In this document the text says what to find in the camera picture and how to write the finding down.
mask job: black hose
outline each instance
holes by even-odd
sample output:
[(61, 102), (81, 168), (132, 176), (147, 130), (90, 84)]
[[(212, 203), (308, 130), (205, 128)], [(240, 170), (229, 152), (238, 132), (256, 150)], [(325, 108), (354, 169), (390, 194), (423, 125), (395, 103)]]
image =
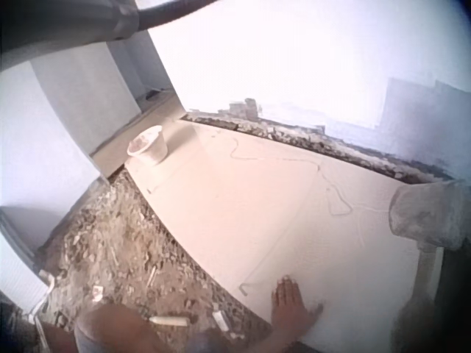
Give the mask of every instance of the black hose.
[(167, 24), (202, 9), (217, 0), (174, 0), (149, 9), (139, 10), (138, 31)]

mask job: dirt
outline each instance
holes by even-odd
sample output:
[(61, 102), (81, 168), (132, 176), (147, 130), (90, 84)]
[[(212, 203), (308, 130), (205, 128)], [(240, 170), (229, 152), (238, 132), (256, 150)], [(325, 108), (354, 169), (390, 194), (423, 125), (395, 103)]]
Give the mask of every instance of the dirt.
[[(188, 256), (123, 168), (76, 212), (41, 254), (44, 268), (57, 276), (57, 283), (40, 318), (67, 330), (83, 310), (101, 303), (122, 303), (146, 319), (154, 315), (190, 318), (186, 328), (151, 324), (176, 352), (182, 352), (195, 333), (217, 328), (214, 310), (224, 310), (229, 317), (232, 330), (224, 335), (235, 352), (269, 334), (270, 326), (264, 320)], [(149, 282), (153, 268), (154, 279)], [(94, 286), (103, 287), (99, 303), (93, 302)], [(300, 344), (291, 350), (314, 352)]]

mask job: plastic bucket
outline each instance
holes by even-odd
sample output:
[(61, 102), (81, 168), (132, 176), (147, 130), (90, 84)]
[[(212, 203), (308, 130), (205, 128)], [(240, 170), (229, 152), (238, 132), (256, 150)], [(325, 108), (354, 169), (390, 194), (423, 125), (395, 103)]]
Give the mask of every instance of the plastic bucket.
[(138, 158), (148, 166), (162, 162), (168, 152), (161, 125), (148, 128), (132, 140), (127, 147), (129, 156)]

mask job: person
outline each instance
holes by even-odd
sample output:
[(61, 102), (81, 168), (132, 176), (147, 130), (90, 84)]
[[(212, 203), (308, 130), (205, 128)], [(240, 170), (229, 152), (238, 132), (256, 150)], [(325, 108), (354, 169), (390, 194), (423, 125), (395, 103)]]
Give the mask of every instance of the person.
[[(272, 333), (244, 353), (282, 352), (307, 333), (319, 320), (322, 311), (323, 305), (320, 304), (313, 312), (309, 312), (302, 301), (298, 284), (289, 277), (284, 277), (272, 294)], [(76, 322), (74, 334), (49, 325), (44, 326), (44, 332), (52, 353), (171, 352), (147, 321), (121, 304), (104, 304), (83, 313)], [(13, 342), (19, 339), (14, 333), (2, 332), (0, 335), (3, 339), (9, 338), (5, 341), (10, 342), (6, 352), (26, 352), (25, 343), (18, 345), (17, 342), (15, 349)], [(219, 335), (214, 331), (207, 331), (191, 338), (185, 351), (224, 353), (228, 350), (229, 347)]]

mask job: person's hand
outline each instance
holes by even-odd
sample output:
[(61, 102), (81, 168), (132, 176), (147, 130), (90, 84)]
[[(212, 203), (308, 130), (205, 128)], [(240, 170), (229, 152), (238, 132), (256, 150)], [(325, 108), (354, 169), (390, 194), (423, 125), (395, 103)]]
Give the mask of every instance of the person's hand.
[(302, 302), (297, 283), (289, 277), (284, 277), (272, 294), (273, 333), (285, 344), (291, 344), (307, 333), (323, 310), (324, 306), (319, 304), (310, 313)]

